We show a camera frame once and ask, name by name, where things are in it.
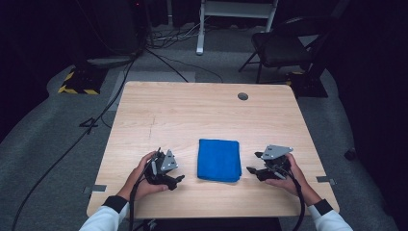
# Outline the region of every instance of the person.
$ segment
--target person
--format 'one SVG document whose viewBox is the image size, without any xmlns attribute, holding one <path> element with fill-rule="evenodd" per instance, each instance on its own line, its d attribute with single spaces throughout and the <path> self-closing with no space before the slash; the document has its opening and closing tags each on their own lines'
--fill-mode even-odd
<svg viewBox="0 0 408 231">
<path fill-rule="evenodd" d="M 294 178 L 299 182 L 302 194 L 305 199 L 305 204 L 308 206 L 308 210 L 315 222 L 316 229 L 318 231 L 323 230 L 352 230 L 352 228 L 344 221 L 344 219 L 332 209 L 330 204 L 316 193 L 315 190 L 306 181 L 306 178 L 297 165 L 293 155 L 291 153 L 286 154 L 289 162 L 291 163 L 291 171 Z M 287 192 L 296 195 L 297 191 L 292 179 L 288 178 L 286 180 L 276 180 L 268 179 L 265 183 L 272 185 L 274 187 L 279 187 Z"/>
<path fill-rule="evenodd" d="M 120 191 L 114 196 L 109 196 L 105 203 L 96 211 L 96 213 L 85 221 L 80 231 L 117 230 L 119 224 L 123 221 L 128 213 L 130 193 L 133 186 L 141 175 L 144 166 L 147 164 L 148 160 L 152 158 L 155 152 L 156 151 L 152 151 L 141 158 L 138 166 L 130 173 Z M 288 153 L 286 156 L 291 163 L 291 171 L 301 186 L 305 203 L 308 206 L 308 210 L 312 215 L 317 230 L 352 230 L 344 219 L 331 208 L 327 201 L 325 199 L 321 199 L 321 197 L 312 189 L 312 187 L 306 181 L 302 170 L 296 164 L 293 155 Z M 265 181 L 265 183 L 274 187 L 282 188 L 297 196 L 295 185 L 290 178 L 287 180 L 268 179 Z M 143 180 L 139 184 L 135 200 L 140 200 L 151 193 L 158 193 L 166 190 L 168 190 L 167 185 L 150 185 L 147 181 Z"/>
</svg>

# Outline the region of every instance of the blue cloth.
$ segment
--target blue cloth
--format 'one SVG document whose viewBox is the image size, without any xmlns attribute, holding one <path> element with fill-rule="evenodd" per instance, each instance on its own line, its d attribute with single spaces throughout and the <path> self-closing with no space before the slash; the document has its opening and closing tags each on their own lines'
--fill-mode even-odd
<svg viewBox="0 0 408 231">
<path fill-rule="evenodd" d="M 200 139 L 197 176 L 200 179 L 237 182 L 240 180 L 240 144 L 237 141 Z"/>
</svg>

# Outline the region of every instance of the black wristband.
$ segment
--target black wristband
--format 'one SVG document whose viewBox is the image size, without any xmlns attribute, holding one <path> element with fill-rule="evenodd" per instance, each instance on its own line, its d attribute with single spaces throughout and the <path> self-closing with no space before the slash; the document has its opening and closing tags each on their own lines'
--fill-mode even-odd
<svg viewBox="0 0 408 231">
<path fill-rule="evenodd" d="M 120 214 L 120 211 L 122 211 L 127 202 L 128 201 L 121 196 L 111 195 L 105 200 L 103 205 L 113 208 L 118 214 Z"/>
<path fill-rule="evenodd" d="M 314 206 L 318 210 L 321 216 L 333 210 L 333 208 L 331 207 L 329 202 L 327 202 L 326 199 L 319 201 L 318 203 L 314 204 Z"/>
</svg>

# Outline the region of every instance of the wooden tabletop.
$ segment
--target wooden tabletop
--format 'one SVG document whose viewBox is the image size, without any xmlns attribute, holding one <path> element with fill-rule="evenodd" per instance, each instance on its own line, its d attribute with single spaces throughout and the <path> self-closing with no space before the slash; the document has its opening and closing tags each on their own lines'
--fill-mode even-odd
<svg viewBox="0 0 408 231">
<path fill-rule="evenodd" d="M 244 92 L 247 100 L 240 100 Z M 199 139 L 238 141 L 241 179 L 234 184 L 197 178 Z M 136 202 L 136 218 L 227 218 L 297 216 L 297 197 L 259 182 L 246 167 L 264 168 L 254 152 L 268 144 L 289 146 L 311 186 L 339 211 L 318 153 L 291 88 L 276 85 L 128 82 L 105 150 L 88 215 L 116 194 L 142 156 L 171 149 L 186 175 L 174 191 Z"/>
</svg>

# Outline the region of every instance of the chair leg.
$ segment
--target chair leg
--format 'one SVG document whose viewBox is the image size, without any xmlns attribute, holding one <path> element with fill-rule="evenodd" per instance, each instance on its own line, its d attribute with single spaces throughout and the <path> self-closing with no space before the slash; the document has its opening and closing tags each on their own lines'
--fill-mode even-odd
<svg viewBox="0 0 408 231">
<path fill-rule="evenodd" d="M 238 70 L 238 72 L 241 72 L 243 70 L 243 68 L 249 64 L 249 62 L 252 60 L 252 58 L 254 58 L 254 56 L 256 55 L 256 52 L 252 53 L 251 57 L 249 57 L 249 59 L 245 62 L 245 64 L 243 64 L 243 66 L 241 66 L 241 68 Z"/>
<path fill-rule="evenodd" d="M 256 83 L 259 84 L 259 81 L 261 79 L 261 70 L 262 70 L 262 63 L 259 62 L 259 66 L 258 66 L 258 75 L 256 76 Z"/>
</svg>

